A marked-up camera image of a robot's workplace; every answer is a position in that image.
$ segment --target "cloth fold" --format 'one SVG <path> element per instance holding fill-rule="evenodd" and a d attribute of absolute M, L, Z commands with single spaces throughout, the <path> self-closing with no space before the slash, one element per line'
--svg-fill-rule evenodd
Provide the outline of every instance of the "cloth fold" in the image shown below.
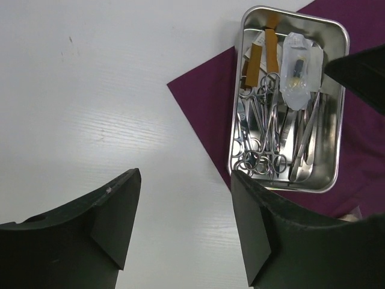
<path fill-rule="evenodd" d="M 385 43 L 385 1 L 316 0 L 299 12 L 333 19 L 348 30 L 351 53 Z M 235 84 L 234 48 L 168 84 L 227 185 Z M 279 193 L 318 213 L 340 217 L 360 206 L 363 217 L 385 212 L 385 117 L 346 91 L 336 185 L 324 194 Z"/>

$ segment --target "clear plastic packaging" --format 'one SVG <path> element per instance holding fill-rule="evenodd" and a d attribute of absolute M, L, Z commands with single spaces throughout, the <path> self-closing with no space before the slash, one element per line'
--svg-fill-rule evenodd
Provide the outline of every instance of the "clear plastic packaging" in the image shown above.
<path fill-rule="evenodd" d="M 310 100 L 307 68 L 312 44 L 298 33 L 290 33 L 283 42 L 280 91 L 292 110 L 305 108 Z"/>

